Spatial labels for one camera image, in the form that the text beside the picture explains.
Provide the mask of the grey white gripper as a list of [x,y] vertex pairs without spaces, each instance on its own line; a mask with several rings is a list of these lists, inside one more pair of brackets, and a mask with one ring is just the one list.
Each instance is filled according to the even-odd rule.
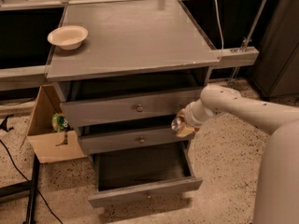
[[180,124],[177,127],[177,137],[186,137],[195,132],[193,127],[199,128],[208,119],[216,117],[216,114],[204,107],[200,100],[196,102],[191,102],[185,108],[182,108],[177,113],[177,117],[185,120],[185,123]]

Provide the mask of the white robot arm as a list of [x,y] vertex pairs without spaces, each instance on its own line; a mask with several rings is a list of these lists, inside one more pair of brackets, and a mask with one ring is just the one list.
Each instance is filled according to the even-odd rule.
[[173,119],[178,137],[229,113],[269,135],[259,170],[253,224],[299,224],[299,108],[244,98],[239,91],[205,86],[200,99]]

